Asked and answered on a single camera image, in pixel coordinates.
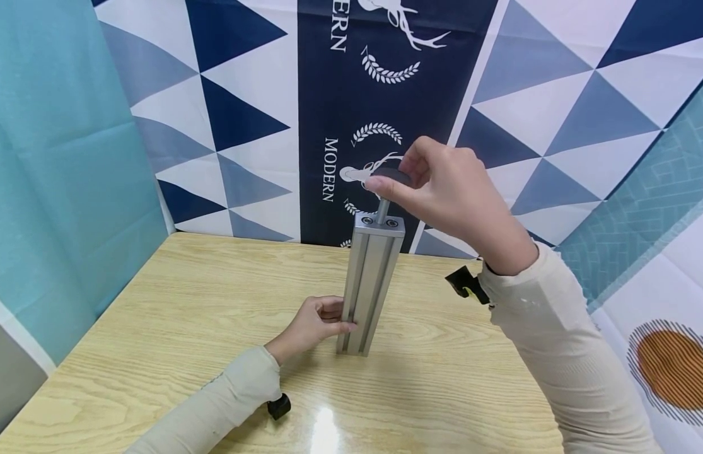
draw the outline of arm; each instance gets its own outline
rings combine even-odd
[[[661,453],[632,380],[593,325],[574,274],[546,245],[517,276],[484,267],[492,322],[541,387],[566,453]]]
[[[322,340],[356,329],[341,322],[343,298],[309,297],[293,321],[265,347],[240,354],[215,379],[157,422],[126,454],[208,454],[262,404],[281,398],[280,370],[288,358]]]
[[[420,137],[399,170],[411,187],[371,177],[366,188],[485,258],[480,285],[494,303],[492,322],[547,397],[566,453],[661,453],[624,365],[586,313],[574,274],[551,249],[536,247],[475,153]]]

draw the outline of left hand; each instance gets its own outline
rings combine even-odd
[[[281,365],[332,335],[351,333],[356,324],[341,321],[343,307],[344,299],[340,296],[309,296],[288,328],[266,344],[265,349]]]

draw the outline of orange circle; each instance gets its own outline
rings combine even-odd
[[[639,371],[655,395],[685,410],[703,410],[703,347],[671,330],[643,336]]]

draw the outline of fingernail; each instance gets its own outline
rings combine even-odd
[[[381,182],[379,181],[379,178],[369,177],[366,179],[364,185],[366,186],[366,189],[376,192],[379,189],[379,186],[381,186]]]

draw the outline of navy blue banner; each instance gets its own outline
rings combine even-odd
[[[496,0],[299,0],[301,239],[349,245],[362,181],[420,135],[446,143]],[[408,252],[418,220],[404,216]]]

